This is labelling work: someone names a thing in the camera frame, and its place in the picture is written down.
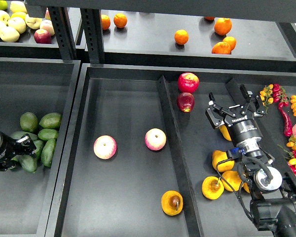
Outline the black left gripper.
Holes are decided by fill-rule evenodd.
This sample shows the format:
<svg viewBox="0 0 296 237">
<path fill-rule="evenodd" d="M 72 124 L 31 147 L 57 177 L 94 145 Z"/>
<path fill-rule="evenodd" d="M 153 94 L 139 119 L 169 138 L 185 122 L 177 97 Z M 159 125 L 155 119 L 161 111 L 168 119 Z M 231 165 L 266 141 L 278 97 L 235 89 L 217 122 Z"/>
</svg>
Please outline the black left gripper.
<svg viewBox="0 0 296 237">
<path fill-rule="evenodd" d="M 14 168 L 15 161 L 12 159 L 17 155 L 36 158 L 35 150 L 36 146 L 28 133 L 15 140 L 0 132 L 0 171 Z"/>
</svg>

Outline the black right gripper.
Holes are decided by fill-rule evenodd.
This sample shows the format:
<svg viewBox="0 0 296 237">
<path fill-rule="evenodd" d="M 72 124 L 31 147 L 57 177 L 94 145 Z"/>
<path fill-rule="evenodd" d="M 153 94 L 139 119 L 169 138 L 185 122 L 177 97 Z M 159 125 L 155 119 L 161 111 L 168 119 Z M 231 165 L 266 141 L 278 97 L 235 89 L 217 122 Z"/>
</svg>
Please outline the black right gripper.
<svg viewBox="0 0 296 237">
<path fill-rule="evenodd" d="M 243 84 L 240 85 L 240 91 L 245 103 L 241 105 L 241 114 L 237 114 L 236 117 L 233 117 L 233 112 L 230 109 L 216 103 L 212 92 L 209 93 L 208 108 L 205 111 L 213 129 L 226 125 L 235 147 L 244 147 L 242 143 L 248 139 L 254 139 L 255 142 L 262 139 L 263 135 L 255 117 L 262 117 L 266 114 L 260 95 L 254 95 Z"/>
</svg>

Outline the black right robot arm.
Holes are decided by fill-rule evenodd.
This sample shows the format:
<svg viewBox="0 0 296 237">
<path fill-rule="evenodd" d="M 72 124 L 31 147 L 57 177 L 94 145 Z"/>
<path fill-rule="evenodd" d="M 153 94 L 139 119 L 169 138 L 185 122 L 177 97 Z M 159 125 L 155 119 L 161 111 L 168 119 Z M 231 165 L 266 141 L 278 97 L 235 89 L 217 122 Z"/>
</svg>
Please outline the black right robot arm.
<svg viewBox="0 0 296 237">
<path fill-rule="evenodd" d="M 262 133 L 256 118 L 266 110 L 259 95 L 234 81 L 226 83 L 234 105 L 224 108 L 209 94 L 206 116 L 213 128 L 225 125 L 234 148 L 226 152 L 235 161 L 241 183 L 248 185 L 250 208 L 244 212 L 258 231 L 275 237 L 296 237 L 296 188 L 292 176 L 273 166 L 275 157 L 259 144 Z"/>
</svg>

